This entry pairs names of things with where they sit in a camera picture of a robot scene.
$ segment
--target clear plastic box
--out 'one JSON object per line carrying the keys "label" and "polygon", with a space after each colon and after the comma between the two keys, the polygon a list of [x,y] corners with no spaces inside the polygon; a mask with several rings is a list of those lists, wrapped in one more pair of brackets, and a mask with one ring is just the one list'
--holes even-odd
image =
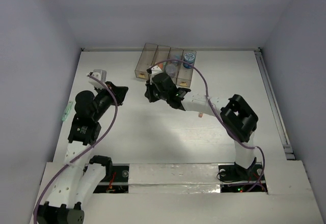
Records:
{"label": "clear plastic box", "polygon": [[[195,57],[196,57],[196,54],[197,54],[196,51],[184,50],[183,54],[182,54],[182,60],[183,60],[184,55],[187,52],[193,53],[195,55]],[[181,64],[180,65],[180,70],[179,70],[179,73],[178,73],[178,76],[177,76],[176,85],[189,88],[191,83],[192,83],[193,71],[194,71],[193,68],[185,68],[183,66],[183,64]]]}
{"label": "clear plastic box", "polygon": [[[141,57],[139,58],[138,64],[135,69],[135,74],[137,78],[148,79],[147,69],[156,64],[159,61],[167,60],[167,59],[181,59],[183,60],[185,53],[191,52],[196,56],[196,51],[193,50],[183,50],[181,48],[168,47],[163,45],[157,45],[153,43],[146,43]],[[193,76],[193,68],[185,68],[181,62],[168,62],[167,64],[163,63],[160,68],[165,72],[166,65],[175,65],[176,72],[173,74],[169,74],[172,81],[178,85],[183,87],[190,87],[192,76]]]}
{"label": "clear plastic box", "polygon": [[[152,65],[155,65],[160,61],[167,60],[169,53],[170,53],[170,49],[171,49],[171,47],[158,45]],[[162,64],[159,64],[158,66],[161,68],[161,70],[164,71],[166,64],[167,63],[162,63]]]}
{"label": "clear plastic box", "polygon": [[[183,54],[183,49],[171,47],[168,59],[169,60],[171,60],[171,59],[180,60],[180,59],[182,59],[182,54]],[[170,75],[172,81],[174,82],[174,84],[176,84],[181,63],[172,61],[172,62],[168,62],[167,65],[174,65],[177,68],[177,72],[175,73],[175,75]]]}
{"label": "clear plastic box", "polygon": [[147,69],[153,63],[157,47],[157,44],[145,43],[143,52],[134,71],[137,78],[148,79]]}

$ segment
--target green object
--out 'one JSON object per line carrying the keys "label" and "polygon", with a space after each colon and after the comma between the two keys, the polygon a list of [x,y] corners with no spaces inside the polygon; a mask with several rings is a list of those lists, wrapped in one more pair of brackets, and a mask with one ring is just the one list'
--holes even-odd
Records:
{"label": "green object", "polygon": [[65,111],[63,112],[62,121],[66,121],[66,119],[68,118],[72,105],[73,105],[73,101],[69,101]]}

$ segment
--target white wooden board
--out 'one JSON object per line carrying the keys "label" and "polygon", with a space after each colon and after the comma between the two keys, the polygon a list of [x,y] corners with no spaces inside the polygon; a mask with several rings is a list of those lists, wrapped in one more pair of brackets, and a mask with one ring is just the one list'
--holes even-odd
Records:
{"label": "white wooden board", "polygon": [[[212,179],[204,177],[188,180],[186,172],[194,168],[201,170],[197,176],[211,174],[208,165],[131,165],[130,175],[135,188],[133,193],[93,194],[85,208],[84,224],[93,223],[241,223],[241,224],[322,224],[313,192],[301,161],[275,162],[266,169],[269,194],[259,193],[219,193],[211,191]],[[48,163],[44,172],[40,191],[50,178],[60,169],[58,163]],[[171,173],[182,173],[187,183],[198,183],[208,188],[182,188],[181,185],[164,188],[164,183],[183,183],[182,177]],[[159,181],[155,176],[162,174]]]}
{"label": "white wooden board", "polygon": [[[164,101],[149,103],[145,81],[135,78],[141,52],[82,52],[70,100],[82,90],[93,90],[86,74],[107,71],[107,80],[128,86],[115,125],[97,146],[95,154],[112,157],[114,163],[212,163],[233,162],[234,143],[216,118],[170,108]],[[196,66],[206,77],[211,96],[242,95],[259,117],[255,143],[263,148],[266,161],[285,161],[283,147],[271,112],[253,51],[199,51]],[[194,72],[191,89],[204,93]],[[114,108],[100,120],[102,133],[109,126]],[[63,123],[54,162],[62,162],[74,111]]]}

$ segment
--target white wall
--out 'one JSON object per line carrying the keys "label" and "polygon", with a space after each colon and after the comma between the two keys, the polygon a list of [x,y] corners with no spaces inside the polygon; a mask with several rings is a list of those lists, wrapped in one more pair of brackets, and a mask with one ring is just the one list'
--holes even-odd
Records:
{"label": "white wall", "polygon": [[81,47],[258,47],[290,0],[58,0]]}
{"label": "white wall", "polygon": [[326,221],[326,0],[292,0],[263,48],[297,159]]}
{"label": "white wall", "polygon": [[80,48],[56,0],[0,0],[0,223],[28,223]]}

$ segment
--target screw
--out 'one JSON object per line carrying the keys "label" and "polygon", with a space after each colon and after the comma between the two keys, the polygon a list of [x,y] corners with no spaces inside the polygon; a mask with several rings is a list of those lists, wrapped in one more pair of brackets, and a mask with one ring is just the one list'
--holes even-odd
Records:
{"label": "screw", "polygon": [[226,171],[225,171],[225,169],[221,169],[221,170],[220,170],[220,176],[221,176],[221,177],[226,176]]}
{"label": "screw", "polygon": [[122,172],[122,176],[123,176],[123,177],[128,177],[128,176],[129,176],[129,171],[124,170],[124,171]]}
{"label": "screw", "polygon": [[260,176],[262,171],[263,171],[262,169],[257,169],[257,174]]}

